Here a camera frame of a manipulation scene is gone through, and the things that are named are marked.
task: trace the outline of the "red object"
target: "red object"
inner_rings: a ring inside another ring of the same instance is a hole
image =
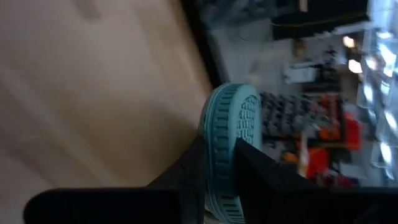
[[[327,107],[329,104],[329,97],[328,95],[322,96],[321,98],[321,104],[323,107]]]
[[[309,148],[310,162],[307,169],[307,178],[313,179],[317,173],[324,173],[329,168],[329,154],[324,148]]]
[[[326,176],[322,177],[323,187],[338,187],[342,189],[351,189],[353,188],[353,182],[342,175],[338,177],[334,176]]]
[[[361,148],[359,123],[353,119],[350,112],[345,113],[346,120],[346,147],[349,150]]]

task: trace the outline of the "store display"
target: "store display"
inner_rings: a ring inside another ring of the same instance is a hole
[[[303,149],[300,148],[300,141],[275,141],[268,139],[265,140],[262,148],[262,152],[278,162],[279,166],[292,172],[303,172],[302,176],[314,181],[319,186],[342,188],[358,186],[358,179],[363,178],[363,173],[353,170],[358,170],[359,167],[341,162],[338,155],[330,154],[331,150],[333,149],[326,147],[308,148],[307,162],[304,169],[300,170],[300,167],[303,167],[303,162],[300,160],[303,154]],[[345,179],[347,180],[346,183],[350,184],[326,184],[325,179],[333,177]]]
[[[363,57],[363,82],[358,87],[358,106],[366,108],[376,127],[375,140],[371,148],[370,164],[381,169],[386,181],[384,186],[393,185],[397,177],[396,151],[398,146],[398,115],[396,100],[397,39],[393,34],[376,30],[365,32],[369,48]]]
[[[340,96],[261,96],[263,136],[297,137],[305,128],[310,139],[344,139]]]

